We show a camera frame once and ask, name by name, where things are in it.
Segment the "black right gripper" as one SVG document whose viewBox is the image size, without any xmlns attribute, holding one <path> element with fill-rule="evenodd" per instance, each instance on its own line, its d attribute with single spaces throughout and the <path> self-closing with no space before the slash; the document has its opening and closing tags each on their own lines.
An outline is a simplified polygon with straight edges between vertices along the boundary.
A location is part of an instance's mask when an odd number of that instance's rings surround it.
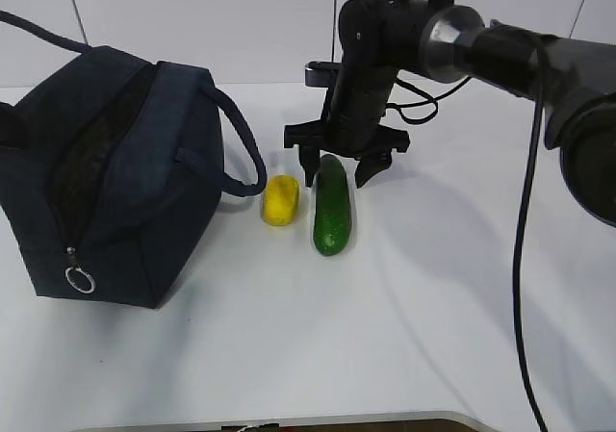
<svg viewBox="0 0 616 432">
<path fill-rule="evenodd" d="M 318 84 L 326 95 L 321 116 L 313 121 L 287 125 L 283 144 L 298 146 L 305 185 L 312 186 L 321 165 L 321 150 L 355 158 L 355 186 L 364 187 L 375 175 L 391 167 L 392 152 L 404 153 L 410 145 L 406 131 L 381 124 L 393 86 L 373 90 L 337 92 L 334 83 Z"/>
</svg>

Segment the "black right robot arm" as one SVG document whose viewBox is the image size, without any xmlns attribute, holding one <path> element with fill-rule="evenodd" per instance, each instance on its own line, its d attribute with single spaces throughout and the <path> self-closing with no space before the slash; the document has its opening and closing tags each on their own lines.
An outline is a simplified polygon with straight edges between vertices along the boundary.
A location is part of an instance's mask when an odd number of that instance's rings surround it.
<svg viewBox="0 0 616 432">
<path fill-rule="evenodd" d="M 589 214 L 614 223 L 613 45 L 485 25 L 451 0 L 348 0 L 338 33 L 341 60 L 306 67 L 307 84 L 326 89 L 321 117 L 284 131 L 307 182 L 324 151 L 357 160 L 355 180 L 364 185 L 407 150 L 408 135 L 381 124 L 401 71 L 444 84 L 471 77 L 542 107 L 544 144 L 559 150 L 568 190 Z"/>
</svg>

